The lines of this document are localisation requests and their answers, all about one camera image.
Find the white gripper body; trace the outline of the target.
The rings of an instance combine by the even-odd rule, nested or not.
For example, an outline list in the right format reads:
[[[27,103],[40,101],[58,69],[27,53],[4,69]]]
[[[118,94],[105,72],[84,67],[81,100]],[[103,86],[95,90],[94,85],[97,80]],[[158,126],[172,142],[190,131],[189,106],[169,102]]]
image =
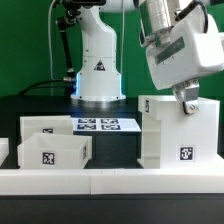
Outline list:
[[[160,89],[224,70],[224,50],[214,18],[208,15],[204,33],[204,13],[200,6],[171,29],[165,47],[146,48],[146,58],[155,87]]]

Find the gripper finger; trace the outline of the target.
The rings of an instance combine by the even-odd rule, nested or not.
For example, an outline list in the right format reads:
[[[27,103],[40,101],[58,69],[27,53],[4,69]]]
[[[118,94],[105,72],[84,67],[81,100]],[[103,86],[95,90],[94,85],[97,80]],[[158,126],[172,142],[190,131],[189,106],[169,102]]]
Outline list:
[[[183,112],[192,115],[199,110],[199,81],[197,79],[187,80],[172,87],[175,98],[181,103]]]

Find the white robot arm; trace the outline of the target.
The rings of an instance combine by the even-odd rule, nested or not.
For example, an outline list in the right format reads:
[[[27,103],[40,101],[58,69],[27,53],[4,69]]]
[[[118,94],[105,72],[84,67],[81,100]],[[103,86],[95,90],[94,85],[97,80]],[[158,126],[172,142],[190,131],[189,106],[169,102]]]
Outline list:
[[[115,31],[101,12],[140,11],[140,44],[156,89],[172,89],[187,114],[198,110],[198,79],[224,70],[224,33],[208,5],[224,0],[106,0],[81,8],[82,68],[71,98],[94,105],[123,100]]]

